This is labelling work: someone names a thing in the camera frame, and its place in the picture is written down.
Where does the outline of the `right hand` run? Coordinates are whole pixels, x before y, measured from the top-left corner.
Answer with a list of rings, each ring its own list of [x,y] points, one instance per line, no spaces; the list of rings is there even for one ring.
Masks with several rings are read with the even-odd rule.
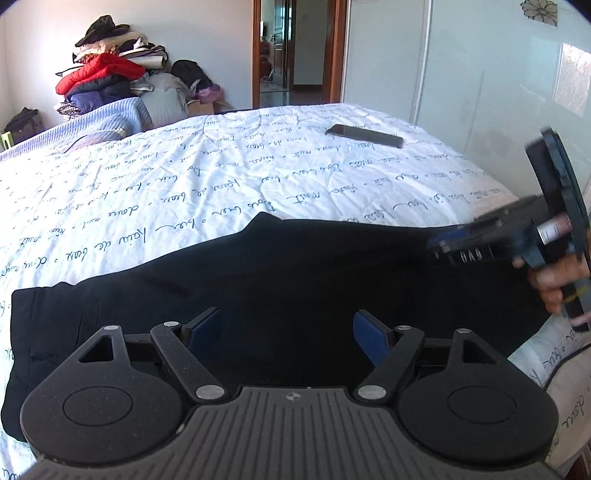
[[[545,308],[551,314],[558,314],[564,303],[561,289],[578,280],[590,277],[584,258],[567,255],[557,263],[541,269],[528,270],[529,282],[538,291]]]

